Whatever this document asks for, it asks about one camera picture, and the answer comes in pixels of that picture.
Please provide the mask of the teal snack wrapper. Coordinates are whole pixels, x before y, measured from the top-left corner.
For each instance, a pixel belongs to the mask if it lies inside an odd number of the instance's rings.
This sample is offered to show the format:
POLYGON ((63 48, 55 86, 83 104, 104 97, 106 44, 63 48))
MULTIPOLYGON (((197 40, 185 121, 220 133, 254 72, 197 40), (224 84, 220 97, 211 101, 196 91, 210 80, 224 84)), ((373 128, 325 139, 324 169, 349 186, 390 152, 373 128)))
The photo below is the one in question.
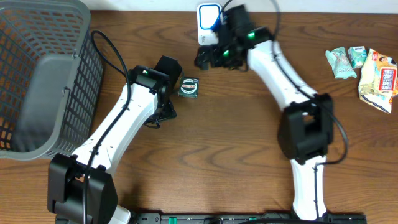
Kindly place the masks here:
POLYGON ((348 79, 356 78, 357 75, 350 64, 346 49, 344 47, 338 47, 333 50, 326 50, 325 57, 331 66, 334 77, 336 79, 348 79))

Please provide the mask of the yellow wet wipes pack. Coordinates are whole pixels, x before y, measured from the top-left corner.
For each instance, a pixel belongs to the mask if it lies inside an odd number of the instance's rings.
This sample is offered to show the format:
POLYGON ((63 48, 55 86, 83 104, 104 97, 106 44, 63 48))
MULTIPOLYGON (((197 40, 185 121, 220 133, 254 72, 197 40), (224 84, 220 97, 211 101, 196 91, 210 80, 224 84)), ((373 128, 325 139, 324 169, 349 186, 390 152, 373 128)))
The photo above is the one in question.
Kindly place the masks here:
POLYGON ((397 79, 397 63, 392 57, 369 49, 361 69, 359 99, 387 114, 392 111, 392 92, 397 79))

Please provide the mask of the small teal tissue pack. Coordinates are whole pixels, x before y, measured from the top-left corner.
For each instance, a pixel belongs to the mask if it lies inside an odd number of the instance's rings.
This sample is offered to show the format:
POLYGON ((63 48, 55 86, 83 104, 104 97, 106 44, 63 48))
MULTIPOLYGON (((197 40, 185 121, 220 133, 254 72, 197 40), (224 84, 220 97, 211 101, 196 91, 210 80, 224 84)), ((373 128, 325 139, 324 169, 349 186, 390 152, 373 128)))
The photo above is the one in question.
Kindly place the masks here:
POLYGON ((367 57, 365 46, 350 47, 348 49, 349 59, 351 61, 351 66, 354 69, 361 68, 367 57))

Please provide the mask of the dark green round-logo box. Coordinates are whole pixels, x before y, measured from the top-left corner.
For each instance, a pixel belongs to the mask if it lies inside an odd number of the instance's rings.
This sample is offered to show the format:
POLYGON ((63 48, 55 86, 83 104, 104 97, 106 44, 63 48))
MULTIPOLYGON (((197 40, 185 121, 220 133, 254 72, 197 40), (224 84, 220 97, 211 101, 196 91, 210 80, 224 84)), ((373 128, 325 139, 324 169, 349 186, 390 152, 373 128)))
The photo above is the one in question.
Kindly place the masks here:
POLYGON ((185 98, 198 98, 199 79, 183 77, 180 81, 178 95, 185 98))

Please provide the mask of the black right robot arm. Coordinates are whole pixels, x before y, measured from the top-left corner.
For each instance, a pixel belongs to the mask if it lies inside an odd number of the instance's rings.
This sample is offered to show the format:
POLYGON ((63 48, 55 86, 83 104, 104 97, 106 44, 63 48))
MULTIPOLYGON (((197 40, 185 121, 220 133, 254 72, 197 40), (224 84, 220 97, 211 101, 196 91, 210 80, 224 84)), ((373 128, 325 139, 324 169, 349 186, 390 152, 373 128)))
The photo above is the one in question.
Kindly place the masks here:
POLYGON ((323 221, 323 167, 333 141, 333 102, 308 86, 283 55, 275 34, 252 24, 198 26, 194 64, 235 69, 242 64, 264 82, 282 113, 279 147, 292 167, 292 214, 299 220, 323 221))

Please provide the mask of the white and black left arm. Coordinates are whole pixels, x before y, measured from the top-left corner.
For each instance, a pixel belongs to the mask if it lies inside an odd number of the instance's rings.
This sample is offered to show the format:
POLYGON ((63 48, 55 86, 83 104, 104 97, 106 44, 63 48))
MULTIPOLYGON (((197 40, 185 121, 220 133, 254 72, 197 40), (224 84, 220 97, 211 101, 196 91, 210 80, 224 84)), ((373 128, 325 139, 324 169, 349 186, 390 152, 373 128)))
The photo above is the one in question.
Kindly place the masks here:
POLYGON ((113 177, 141 126, 158 118, 182 73, 179 64, 138 65, 129 71, 118 102, 97 130, 71 155, 56 154, 48 169, 47 209, 72 223, 129 223, 113 177))

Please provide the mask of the orange tissue pack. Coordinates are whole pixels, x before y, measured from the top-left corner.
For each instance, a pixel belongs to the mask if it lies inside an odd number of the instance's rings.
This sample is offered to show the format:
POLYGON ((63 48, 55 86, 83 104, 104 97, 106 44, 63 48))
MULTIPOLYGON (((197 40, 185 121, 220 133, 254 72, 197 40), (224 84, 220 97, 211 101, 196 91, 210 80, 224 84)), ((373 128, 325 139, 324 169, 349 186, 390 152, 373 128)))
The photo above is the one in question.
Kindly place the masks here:
POLYGON ((392 97, 398 96, 398 79, 396 79, 395 85, 394 85, 394 91, 392 92, 392 97))

